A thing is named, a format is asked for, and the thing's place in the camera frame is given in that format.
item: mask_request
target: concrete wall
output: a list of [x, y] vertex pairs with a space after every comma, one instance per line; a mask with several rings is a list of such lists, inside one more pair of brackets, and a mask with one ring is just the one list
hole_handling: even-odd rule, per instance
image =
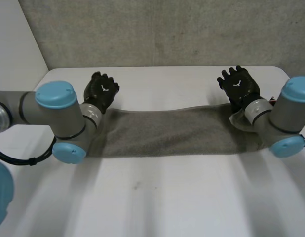
[[17, 0], [0, 0], [0, 90], [33, 90], [48, 69]]
[[305, 75], [305, 0], [19, 0], [49, 69], [274, 65]]

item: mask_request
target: table surface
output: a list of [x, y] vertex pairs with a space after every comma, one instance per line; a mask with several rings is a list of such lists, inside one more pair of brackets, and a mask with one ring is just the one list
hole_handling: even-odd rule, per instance
[[[82, 102], [92, 73], [100, 71], [120, 85], [112, 108], [172, 110], [228, 102], [216, 82], [228, 68], [63, 68], [39, 85], [66, 80]], [[246, 68], [266, 99], [277, 97], [288, 79], [276, 67]], [[52, 136], [46, 126], [18, 125], [0, 134], [0, 149], [16, 158], [38, 156]], [[265, 149], [86, 158], [80, 165], [51, 156], [32, 167], [7, 166], [15, 197], [0, 237], [305, 236], [305, 150], [286, 159]]]

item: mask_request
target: gray towel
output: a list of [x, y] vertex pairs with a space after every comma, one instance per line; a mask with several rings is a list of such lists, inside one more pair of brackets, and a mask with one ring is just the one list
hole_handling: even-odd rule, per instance
[[90, 145], [91, 157], [156, 157], [257, 151], [256, 133], [235, 128], [230, 104], [171, 111], [109, 109]]

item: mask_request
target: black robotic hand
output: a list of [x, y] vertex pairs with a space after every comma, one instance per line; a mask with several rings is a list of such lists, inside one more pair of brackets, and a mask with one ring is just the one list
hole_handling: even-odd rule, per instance
[[245, 68], [241, 66], [236, 66], [236, 70], [229, 68], [229, 73], [223, 70], [224, 79], [219, 77], [217, 81], [231, 102], [232, 112], [236, 113], [246, 106], [248, 101], [259, 98], [260, 89]]
[[105, 114], [118, 91], [119, 86], [112, 77], [95, 72], [84, 90], [84, 102], [96, 106], [101, 113]]

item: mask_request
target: light blue joint cap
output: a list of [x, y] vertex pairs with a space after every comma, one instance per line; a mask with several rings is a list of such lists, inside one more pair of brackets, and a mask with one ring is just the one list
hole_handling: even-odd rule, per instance
[[282, 88], [281, 94], [288, 100], [305, 103], [305, 77], [289, 79]]
[[300, 152], [305, 146], [305, 140], [301, 136], [285, 138], [274, 143], [270, 150], [279, 158], [290, 157]]
[[7, 215], [7, 208], [13, 200], [14, 184], [10, 171], [0, 163], [0, 225]]
[[77, 95], [66, 81], [53, 81], [42, 85], [35, 93], [36, 101], [50, 109], [63, 109], [74, 104]]
[[54, 144], [52, 152], [58, 160], [67, 164], [79, 164], [87, 155], [83, 148], [66, 142]]

